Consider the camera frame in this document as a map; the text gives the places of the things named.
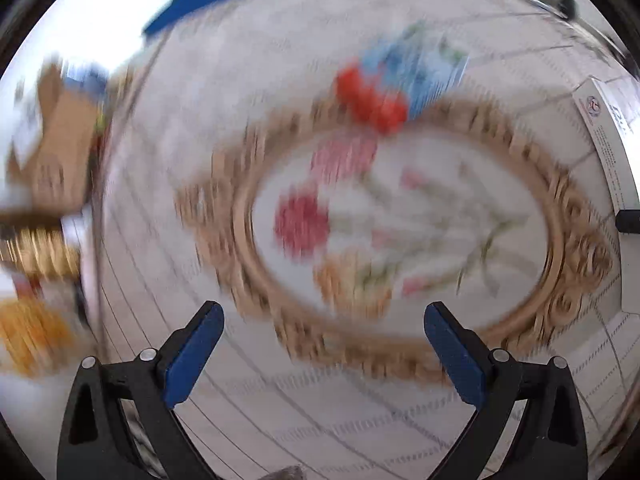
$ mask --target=ornate wooden frame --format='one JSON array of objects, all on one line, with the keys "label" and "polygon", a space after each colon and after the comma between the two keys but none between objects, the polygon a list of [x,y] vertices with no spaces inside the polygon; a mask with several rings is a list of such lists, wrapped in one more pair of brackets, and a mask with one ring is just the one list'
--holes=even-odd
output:
[{"label": "ornate wooden frame", "polygon": [[[606,242],[590,223],[588,200],[568,171],[515,131],[492,103],[442,100],[418,121],[444,126],[488,150],[523,181],[544,212],[548,247],[538,284],[513,311],[479,330],[491,347],[531,352],[578,316],[582,295],[595,290],[611,268]],[[290,150],[349,122],[345,109],[328,96],[316,100],[308,114],[282,112],[266,124],[248,126],[241,142],[214,152],[210,174],[178,191],[176,209],[183,225],[194,230],[201,263],[215,269],[238,312],[271,317],[292,357],[345,364],[376,377],[437,380],[442,370],[426,340],[353,333],[292,297],[255,249],[252,205],[261,178]]]}]

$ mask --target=oval floral picture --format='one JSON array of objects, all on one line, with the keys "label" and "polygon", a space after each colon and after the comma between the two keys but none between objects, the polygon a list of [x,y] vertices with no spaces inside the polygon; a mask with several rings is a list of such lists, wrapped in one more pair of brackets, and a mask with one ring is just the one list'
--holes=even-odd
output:
[{"label": "oval floral picture", "polygon": [[547,255],[524,183],[434,125],[391,139],[345,126],[289,152],[261,179],[252,225],[263,265],[305,308],[412,338],[436,300],[463,326],[497,322]]}]

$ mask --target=blue gripper pad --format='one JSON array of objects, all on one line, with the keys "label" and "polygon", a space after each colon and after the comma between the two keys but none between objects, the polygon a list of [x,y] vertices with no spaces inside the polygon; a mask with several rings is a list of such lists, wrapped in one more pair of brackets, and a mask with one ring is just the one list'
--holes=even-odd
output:
[{"label": "blue gripper pad", "polygon": [[189,397],[224,328],[224,311],[214,303],[166,371],[163,398],[170,410]]},{"label": "blue gripper pad", "polygon": [[[424,333],[462,400],[479,410],[484,403],[486,389],[484,373],[456,334],[456,330],[439,312],[439,305],[446,309],[439,301],[429,304],[425,309]],[[449,315],[453,322],[457,323],[453,315]],[[460,325],[458,327],[458,330],[464,331]]]}]

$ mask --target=round logo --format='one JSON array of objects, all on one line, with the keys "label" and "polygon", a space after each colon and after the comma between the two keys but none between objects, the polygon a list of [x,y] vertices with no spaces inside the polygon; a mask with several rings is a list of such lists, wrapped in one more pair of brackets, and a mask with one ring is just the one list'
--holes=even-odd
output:
[{"label": "round logo", "polygon": [[587,111],[591,117],[600,115],[600,102],[592,95],[587,97]]}]

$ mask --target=white box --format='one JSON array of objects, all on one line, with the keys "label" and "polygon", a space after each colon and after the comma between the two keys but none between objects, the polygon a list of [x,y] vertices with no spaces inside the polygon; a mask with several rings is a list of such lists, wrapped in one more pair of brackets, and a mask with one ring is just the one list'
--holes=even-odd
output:
[{"label": "white box", "polygon": [[[587,78],[574,91],[604,170],[614,213],[640,210],[640,138],[629,128],[607,85]],[[622,267],[622,310],[640,314],[640,234],[618,233]]]}]

